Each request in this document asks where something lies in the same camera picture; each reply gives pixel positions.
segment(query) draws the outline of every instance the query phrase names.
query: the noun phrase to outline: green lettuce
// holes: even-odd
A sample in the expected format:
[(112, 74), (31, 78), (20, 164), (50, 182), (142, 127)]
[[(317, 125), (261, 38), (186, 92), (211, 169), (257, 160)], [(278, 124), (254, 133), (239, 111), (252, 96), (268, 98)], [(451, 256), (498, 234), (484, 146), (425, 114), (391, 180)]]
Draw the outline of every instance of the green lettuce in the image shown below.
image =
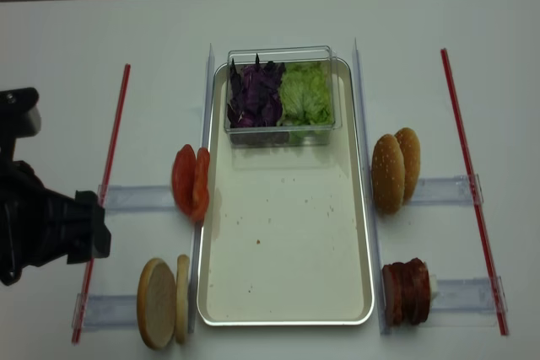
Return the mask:
[(318, 126), (333, 123), (327, 77), (320, 62), (287, 64), (279, 87), (281, 124)]

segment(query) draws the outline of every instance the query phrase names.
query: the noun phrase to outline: red stick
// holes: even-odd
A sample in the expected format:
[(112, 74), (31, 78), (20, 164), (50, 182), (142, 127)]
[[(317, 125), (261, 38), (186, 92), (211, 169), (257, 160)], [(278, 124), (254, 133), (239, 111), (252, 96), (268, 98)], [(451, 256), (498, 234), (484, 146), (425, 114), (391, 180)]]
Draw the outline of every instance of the red stick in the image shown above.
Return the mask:
[[(121, 81), (120, 94), (118, 95), (118, 104), (116, 105), (115, 122), (112, 126), (111, 142), (109, 143), (109, 153), (107, 154), (107, 160), (105, 161), (105, 172), (103, 173), (103, 180), (101, 184), (105, 187), (98, 196), (100, 205), (103, 207), (105, 201), (105, 195), (107, 192), (106, 187), (109, 185), (109, 179), (111, 177), (112, 161), (115, 157), (116, 139), (118, 138), (118, 130), (120, 129), (120, 120), (122, 118), (122, 110), (124, 108), (124, 100), (126, 99), (127, 82), (129, 81), (129, 73), (131, 71), (131, 65), (126, 64), (124, 67), (124, 76)], [(71, 338), (72, 344), (76, 345), (80, 341), (81, 331), (83, 329), (84, 311), (86, 310), (86, 303), (88, 299), (88, 291), (90, 288), (90, 279), (92, 278), (92, 269), (94, 268), (94, 258), (86, 264), (84, 270), (83, 287), (81, 288), (81, 301), (78, 309), (78, 318), (73, 335)]]
[[(456, 118), (457, 133), (459, 134), (459, 140), (462, 144), (463, 160), (465, 161), (465, 168), (469, 179), (473, 179), (474, 169), (473, 161), (471, 160), (471, 154), (469, 152), (469, 146), (467, 138), (465, 137), (465, 126), (463, 125), (462, 112), (459, 109), (459, 102), (457, 101), (456, 85), (454, 84), (454, 78), (452, 76), (452, 69), (450, 66), (450, 59), (448, 58), (448, 51), (445, 49), (440, 50), (440, 56), (442, 57), (442, 64), (445, 68), (446, 82), (448, 83), (448, 91), (450, 92), (450, 99), (452, 102), (452, 108), (454, 109), (454, 117)], [(473, 182), (470, 183), (472, 198), (476, 201), (478, 199), (478, 193)], [(489, 246), (488, 230), (486, 228), (486, 221), (483, 217), (483, 210), (481, 204), (474, 205), (474, 212), (476, 213), (476, 220), (478, 223), (478, 229), (480, 231), (480, 239), (482, 240), (483, 257), (486, 260), (486, 267), (488, 267), (489, 280), (491, 281), (491, 291), (495, 301), (495, 308), (497, 310), (497, 320), (499, 321), (500, 334), (502, 336), (508, 336), (508, 324), (506, 323), (506, 313), (502, 305), (502, 293), (499, 289), (499, 283), (497, 278), (497, 271), (495, 271), (495, 263), (493, 261), (493, 254), (491, 253), (491, 247)]]

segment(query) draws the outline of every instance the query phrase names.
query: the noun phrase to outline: plain bun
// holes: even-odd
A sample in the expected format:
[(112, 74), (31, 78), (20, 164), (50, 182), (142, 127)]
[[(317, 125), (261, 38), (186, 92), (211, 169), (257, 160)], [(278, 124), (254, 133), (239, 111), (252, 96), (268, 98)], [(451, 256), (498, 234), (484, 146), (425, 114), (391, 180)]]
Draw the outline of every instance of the plain bun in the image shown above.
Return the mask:
[(373, 149), (371, 182), (377, 209), (385, 214), (397, 212), (403, 204), (405, 163), (393, 135), (383, 135)]
[(399, 148), (403, 154), (405, 163), (405, 192), (403, 193), (403, 202), (411, 199), (414, 188), (420, 175), (420, 141), (416, 132), (410, 128), (402, 128), (396, 133), (396, 139)]
[(137, 323), (146, 346), (163, 349), (175, 330), (176, 283), (167, 264), (155, 258), (143, 268), (137, 290)]
[(189, 257), (178, 256), (176, 268), (176, 327), (175, 338), (180, 344), (187, 339), (187, 280), (189, 272)]

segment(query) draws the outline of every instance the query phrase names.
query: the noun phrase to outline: metal tray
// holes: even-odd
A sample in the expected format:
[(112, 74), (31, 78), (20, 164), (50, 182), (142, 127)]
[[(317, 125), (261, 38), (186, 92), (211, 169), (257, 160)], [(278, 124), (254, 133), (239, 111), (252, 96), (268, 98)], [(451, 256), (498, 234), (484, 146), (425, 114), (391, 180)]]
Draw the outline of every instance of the metal tray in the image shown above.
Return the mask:
[(325, 146), (233, 149), (214, 75), (197, 305), (209, 325), (358, 325), (374, 308), (351, 72)]

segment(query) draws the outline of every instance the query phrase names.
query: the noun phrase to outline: sliced tomato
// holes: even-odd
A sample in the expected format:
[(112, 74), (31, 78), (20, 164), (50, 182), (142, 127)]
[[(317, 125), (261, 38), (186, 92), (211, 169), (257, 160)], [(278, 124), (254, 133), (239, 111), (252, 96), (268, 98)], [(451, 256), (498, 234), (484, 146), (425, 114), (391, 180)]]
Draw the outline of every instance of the sliced tomato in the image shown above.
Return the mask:
[(199, 148), (197, 163), (195, 165), (195, 179), (192, 188), (193, 222), (202, 221), (208, 210), (210, 194), (208, 193), (208, 168), (210, 167), (210, 153), (206, 148)]
[(193, 184), (195, 182), (195, 152), (191, 145), (184, 145), (172, 167), (172, 194), (175, 203), (188, 217), (193, 211)]

